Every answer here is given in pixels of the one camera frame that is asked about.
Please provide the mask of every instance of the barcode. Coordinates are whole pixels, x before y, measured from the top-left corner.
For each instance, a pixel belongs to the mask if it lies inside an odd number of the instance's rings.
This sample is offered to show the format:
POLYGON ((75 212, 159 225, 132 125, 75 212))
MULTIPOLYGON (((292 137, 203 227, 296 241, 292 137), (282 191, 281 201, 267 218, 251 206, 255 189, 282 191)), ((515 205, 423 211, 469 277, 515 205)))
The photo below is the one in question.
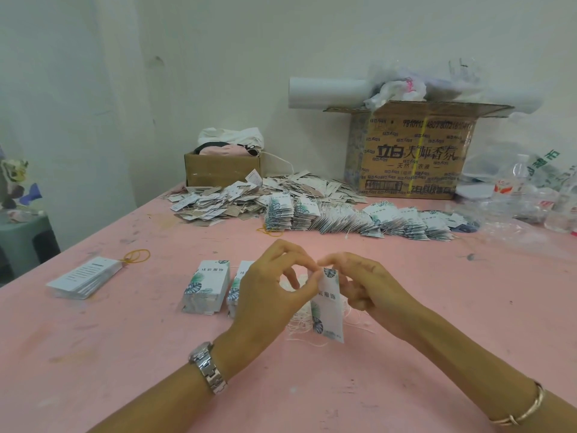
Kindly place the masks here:
POLYGON ((400 192, 403 189, 403 182, 401 181, 374 181, 367 180, 365 182, 366 190, 386 190, 388 192, 400 192))

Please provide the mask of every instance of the pink tabletop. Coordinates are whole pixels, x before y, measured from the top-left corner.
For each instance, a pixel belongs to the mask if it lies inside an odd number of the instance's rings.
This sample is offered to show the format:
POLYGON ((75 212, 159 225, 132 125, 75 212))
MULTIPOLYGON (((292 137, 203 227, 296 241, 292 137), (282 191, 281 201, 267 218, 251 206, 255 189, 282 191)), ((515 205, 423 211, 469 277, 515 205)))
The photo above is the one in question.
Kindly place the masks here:
MULTIPOLYGON (((184 364, 231 323, 224 309, 214 316, 177 309, 191 275, 204 259, 232 266, 255 260, 274 240, 257 232, 260 226, 257 219, 187 225, 157 199, 0 289, 2 431, 84 432, 184 364), (121 259, 143 247, 152 254, 147 262, 122 269, 86 301, 53 298, 45 287, 96 255, 121 259)), ((451 243, 318 232, 283 238, 314 258, 348 250, 382 262, 425 305, 577 405, 574 264, 489 246, 479 234, 451 243)), ((577 244, 570 236, 551 238, 577 244)), ((348 320, 359 318, 357 327, 345 326, 343 345, 316 347, 281 335, 193 430, 493 431, 425 357, 366 315, 348 320)))

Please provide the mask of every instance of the hand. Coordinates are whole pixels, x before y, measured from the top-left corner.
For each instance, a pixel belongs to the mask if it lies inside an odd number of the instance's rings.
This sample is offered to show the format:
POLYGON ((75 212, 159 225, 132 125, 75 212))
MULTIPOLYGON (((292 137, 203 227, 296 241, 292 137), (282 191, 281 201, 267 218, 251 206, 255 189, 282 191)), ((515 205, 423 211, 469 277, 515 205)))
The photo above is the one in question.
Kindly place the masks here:
POLYGON ((339 271, 340 292, 352 308, 366 311, 391 334, 410 342, 411 330, 426 308, 380 263, 350 252, 327 255, 318 263, 339 271))
POLYGON ((285 240, 276 240, 250 266, 242 277, 234 323, 214 343, 217 356, 221 349, 225 351, 221 362, 226 363, 227 379, 248 366, 283 332, 294 313, 319 292, 321 276, 322 270, 304 249, 285 240), (292 268, 295 264, 314 272, 302 287, 292 268), (280 286, 283 274, 295 291, 280 286))

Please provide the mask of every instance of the person's left hand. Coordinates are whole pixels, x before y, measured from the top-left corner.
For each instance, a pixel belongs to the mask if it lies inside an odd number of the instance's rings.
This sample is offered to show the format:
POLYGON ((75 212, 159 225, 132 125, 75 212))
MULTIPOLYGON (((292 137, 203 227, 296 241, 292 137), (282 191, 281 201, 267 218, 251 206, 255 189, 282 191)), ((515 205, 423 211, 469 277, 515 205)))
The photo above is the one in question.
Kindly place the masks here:
POLYGON ((229 376, 248 366, 282 333, 294 313, 319 292, 321 276, 322 270, 305 250, 285 240, 276 240, 250 266, 242 277, 234 323, 215 341, 213 348, 217 354, 223 348, 223 361, 230 366, 229 376), (292 268, 295 264, 314 272, 302 287, 292 268), (295 291, 280 286, 283 274, 295 291))

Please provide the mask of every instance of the silver metal watch band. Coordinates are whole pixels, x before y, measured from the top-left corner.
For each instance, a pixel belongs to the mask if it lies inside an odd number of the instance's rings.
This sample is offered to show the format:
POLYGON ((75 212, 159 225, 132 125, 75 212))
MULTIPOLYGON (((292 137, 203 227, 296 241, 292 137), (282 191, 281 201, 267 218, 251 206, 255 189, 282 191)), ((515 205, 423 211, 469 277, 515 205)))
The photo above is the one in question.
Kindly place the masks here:
POLYGON ((211 349, 211 343, 203 343, 197 349, 192 351, 191 356, 189 357, 189 363, 198 366, 198 369, 200 369, 200 372, 203 374, 212 392, 218 394, 226 388, 227 383, 212 360, 210 353, 211 349))

